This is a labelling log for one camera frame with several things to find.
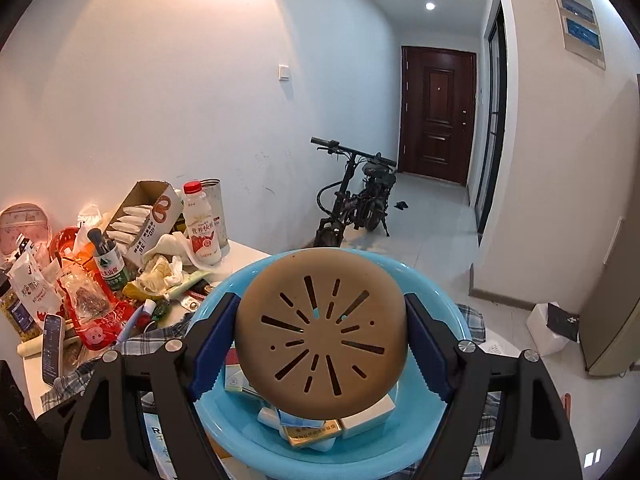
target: brown round lid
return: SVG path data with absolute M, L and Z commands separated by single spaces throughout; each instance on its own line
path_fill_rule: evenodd
M 247 287 L 236 317 L 246 378 L 291 415 L 333 420 L 378 402 L 407 355 L 404 297 L 370 260 L 340 249 L 298 251 Z

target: blue gripper pad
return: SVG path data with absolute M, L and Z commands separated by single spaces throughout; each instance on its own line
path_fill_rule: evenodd
M 234 340 L 240 297 L 227 292 L 207 319 L 195 323 L 185 336 L 184 370 L 191 402 L 213 388 Z
M 458 340 L 446 324 L 429 315 L 415 294 L 406 294 L 404 303 L 409 347 L 422 378 L 433 393 L 448 403 L 456 389 L 458 359 L 454 346 Z

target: red bottle cap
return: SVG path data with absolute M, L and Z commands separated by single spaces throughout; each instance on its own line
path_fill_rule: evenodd
M 202 191 L 202 184 L 199 180 L 194 180 L 193 182 L 187 182 L 184 186 L 182 186 L 182 188 L 187 195 L 192 195 L 194 193 L 199 193 Z

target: red food bag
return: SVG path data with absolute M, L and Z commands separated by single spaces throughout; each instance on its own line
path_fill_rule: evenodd
M 63 267 L 58 284 L 65 291 L 65 309 L 82 343 L 94 351 L 114 343 L 134 309 L 116 299 L 94 259 L 79 255 Z

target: gold box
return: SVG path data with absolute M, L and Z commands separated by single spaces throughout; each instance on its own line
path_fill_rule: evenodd
M 340 435 L 342 428 L 337 420 L 327 420 L 322 428 L 289 428 L 283 426 L 287 440 L 293 447 L 309 446 L 321 440 Z

